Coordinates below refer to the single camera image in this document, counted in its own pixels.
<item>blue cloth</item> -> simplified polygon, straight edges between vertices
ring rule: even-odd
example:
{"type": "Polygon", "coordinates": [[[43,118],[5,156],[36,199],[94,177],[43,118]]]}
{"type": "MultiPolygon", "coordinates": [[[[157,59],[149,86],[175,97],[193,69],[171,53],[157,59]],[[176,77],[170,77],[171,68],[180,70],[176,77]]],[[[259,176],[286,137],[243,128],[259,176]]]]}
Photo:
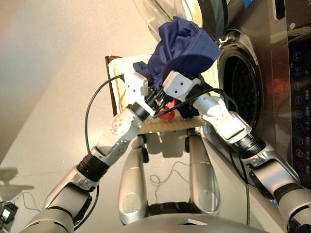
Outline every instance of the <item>blue cloth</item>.
{"type": "Polygon", "coordinates": [[[148,64],[133,64],[134,70],[148,78],[154,90],[162,86],[170,71],[184,76],[197,75],[210,68],[221,53],[202,28],[179,17],[160,26],[159,35],[161,41],[148,64]]]}

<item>white wall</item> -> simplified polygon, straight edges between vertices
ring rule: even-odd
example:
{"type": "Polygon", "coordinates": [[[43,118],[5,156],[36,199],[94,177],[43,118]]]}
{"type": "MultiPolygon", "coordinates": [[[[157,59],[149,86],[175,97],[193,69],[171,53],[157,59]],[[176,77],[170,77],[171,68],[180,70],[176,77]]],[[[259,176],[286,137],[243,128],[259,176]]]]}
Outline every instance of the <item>white wall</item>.
{"type": "Polygon", "coordinates": [[[131,0],[0,0],[0,163],[59,73],[96,86],[106,80],[106,55],[155,45],[131,0]]]}

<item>control panel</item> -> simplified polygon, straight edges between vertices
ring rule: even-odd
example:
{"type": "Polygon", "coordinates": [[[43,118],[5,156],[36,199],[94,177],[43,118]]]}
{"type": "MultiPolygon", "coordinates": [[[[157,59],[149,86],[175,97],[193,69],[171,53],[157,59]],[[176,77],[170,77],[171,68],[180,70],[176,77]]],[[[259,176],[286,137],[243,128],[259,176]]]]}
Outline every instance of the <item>control panel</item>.
{"type": "Polygon", "coordinates": [[[292,113],[292,166],[298,173],[302,184],[308,188],[311,188],[310,41],[311,33],[288,44],[292,113]]]}

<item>black wire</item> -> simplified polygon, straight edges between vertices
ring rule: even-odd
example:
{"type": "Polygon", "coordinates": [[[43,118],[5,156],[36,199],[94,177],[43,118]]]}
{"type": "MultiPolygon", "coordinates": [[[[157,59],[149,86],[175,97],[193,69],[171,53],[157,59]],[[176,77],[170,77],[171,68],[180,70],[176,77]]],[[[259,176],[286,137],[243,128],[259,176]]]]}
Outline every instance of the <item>black wire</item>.
{"type": "Polygon", "coordinates": [[[245,183],[245,178],[242,177],[242,174],[241,174],[240,171],[238,170],[238,168],[237,168],[237,166],[236,166],[236,164],[235,164],[235,162],[234,162],[234,160],[233,160],[231,147],[229,148],[229,155],[230,155],[231,163],[233,164],[233,167],[234,167],[236,173],[239,175],[239,177],[241,178],[241,180],[244,181],[244,183],[245,183]]]}
{"type": "MultiPolygon", "coordinates": [[[[86,117],[85,117],[85,124],[84,124],[84,134],[85,134],[85,138],[86,138],[86,150],[88,153],[90,153],[90,149],[89,149],[89,143],[88,143],[88,133],[87,133],[87,121],[88,121],[88,114],[89,114],[89,110],[91,108],[91,105],[93,103],[93,101],[95,100],[96,96],[98,95],[98,93],[100,92],[100,90],[106,86],[108,83],[112,82],[113,80],[115,79],[118,79],[118,78],[122,78],[124,75],[121,74],[121,75],[118,75],[118,76],[115,76],[109,80],[107,80],[106,82],[104,82],[102,85],[100,85],[97,90],[95,91],[94,95],[92,96],[90,102],[88,103],[88,106],[87,106],[87,109],[86,109],[86,117]]],[[[81,225],[88,219],[88,217],[91,215],[91,213],[93,212],[96,204],[97,204],[97,201],[98,201],[98,197],[99,197],[99,185],[97,186],[97,189],[96,189],[96,197],[95,197],[95,200],[94,200],[94,203],[93,203],[93,206],[92,208],[90,209],[90,211],[88,212],[88,214],[86,215],[86,217],[76,226],[74,227],[73,231],[76,231],[79,227],[81,227],[81,225]]]]}
{"type": "Polygon", "coordinates": [[[248,180],[247,180],[247,176],[246,176],[246,171],[245,171],[245,167],[244,164],[241,160],[241,158],[239,157],[239,161],[242,167],[242,171],[243,171],[243,176],[244,176],[244,182],[245,182],[245,188],[246,188],[246,224],[249,225],[249,220],[250,220],[250,207],[249,207],[249,187],[248,187],[248,180]]]}
{"type": "Polygon", "coordinates": [[[90,149],[89,149],[89,143],[88,143],[88,134],[87,134],[87,120],[88,120],[88,114],[89,114],[89,110],[91,108],[91,105],[95,99],[95,97],[97,96],[97,94],[99,93],[99,91],[104,87],[106,86],[108,83],[112,82],[113,80],[115,79],[118,79],[118,78],[121,78],[123,77],[124,75],[121,74],[121,75],[118,75],[116,77],[113,77],[109,80],[107,80],[106,82],[104,82],[102,85],[99,86],[99,88],[95,91],[93,97],[91,98],[90,102],[88,103],[88,106],[87,106],[87,109],[86,109],[86,117],[85,117],[85,122],[84,122],[84,134],[85,134],[85,137],[86,137],[86,149],[87,149],[87,152],[90,153],[90,149]]]}
{"type": "Polygon", "coordinates": [[[208,93],[208,92],[212,92],[212,91],[217,92],[217,93],[220,93],[220,94],[224,97],[225,103],[226,103],[226,106],[227,106],[227,103],[228,103],[228,96],[227,96],[227,94],[226,94],[222,89],[212,88],[212,89],[204,90],[204,91],[202,91],[201,93],[196,94],[196,95],[192,96],[192,97],[189,98],[189,99],[186,99],[184,102],[181,102],[181,103],[177,104],[177,105],[174,106],[173,108],[170,108],[170,109],[168,109],[168,110],[166,110],[166,111],[164,111],[164,112],[162,112],[162,113],[160,113],[160,114],[154,115],[153,118],[158,118],[158,117],[161,117],[161,116],[163,116],[163,115],[165,115],[165,114],[167,114],[167,113],[170,113],[171,111],[173,111],[173,110],[175,110],[175,109],[177,109],[177,108],[180,108],[180,107],[184,106],[185,104],[190,103],[191,101],[195,100],[195,99],[198,98],[199,96],[201,96],[201,95],[203,95],[203,94],[205,94],[205,93],[208,93]]]}
{"type": "Polygon", "coordinates": [[[239,175],[241,180],[244,181],[244,183],[245,183],[245,189],[246,189],[246,224],[249,225],[249,221],[250,221],[249,185],[250,184],[248,183],[245,167],[244,167],[244,164],[243,164],[242,160],[240,159],[240,157],[239,157],[239,161],[240,161],[240,164],[242,167],[243,177],[242,177],[242,174],[238,170],[238,168],[237,168],[237,166],[233,160],[231,148],[229,148],[229,155],[230,155],[230,160],[231,160],[231,163],[233,164],[235,171],[237,172],[237,174],[239,175]]]}
{"type": "Polygon", "coordinates": [[[235,112],[238,114],[239,113],[239,108],[237,103],[230,97],[228,97],[228,100],[233,104],[234,108],[235,108],[235,112]]]}
{"type": "Polygon", "coordinates": [[[97,189],[96,189],[96,197],[95,197],[95,200],[94,200],[94,204],[92,206],[92,208],[90,209],[90,211],[88,212],[88,214],[86,215],[86,217],[76,226],[73,228],[73,231],[76,231],[79,227],[81,227],[81,225],[88,219],[88,217],[91,215],[91,213],[93,212],[94,208],[95,208],[95,205],[98,201],[98,196],[99,196],[99,185],[97,186],[97,189]]]}

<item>white floor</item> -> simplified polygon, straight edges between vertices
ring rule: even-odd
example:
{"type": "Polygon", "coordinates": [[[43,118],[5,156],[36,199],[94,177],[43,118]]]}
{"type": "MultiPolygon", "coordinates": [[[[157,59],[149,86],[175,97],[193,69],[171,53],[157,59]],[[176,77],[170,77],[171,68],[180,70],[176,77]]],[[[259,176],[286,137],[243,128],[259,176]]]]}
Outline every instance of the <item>white floor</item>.
{"type": "MultiPolygon", "coordinates": [[[[51,189],[86,155],[84,115],[94,91],[107,80],[104,57],[151,54],[155,46],[131,0],[0,0],[0,197],[28,191],[41,208],[51,189]]],[[[105,87],[89,116],[91,145],[112,116],[105,87]]],[[[188,163],[186,153],[167,156],[177,158],[157,152],[145,166],[149,203],[155,202],[149,176],[164,179],[175,161],[188,163]]],[[[122,227],[117,198],[125,157],[102,179],[97,207],[77,232],[122,227]]],[[[177,169],[188,179],[187,166],[177,169]]],[[[222,180],[221,216],[245,222],[244,190],[226,181],[220,168],[215,170],[222,180]]],[[[159,202],[187,201],[188,185],[173,174],[158,197],[159,202]]],[[[33,207],[29,196],[25,202],[33,207]]],[[[24,207],[22,197],[16,205],[13,233],[36,214],[24,207]]],[[[260,227],[255,218],[252,224],[260,227]]]]}

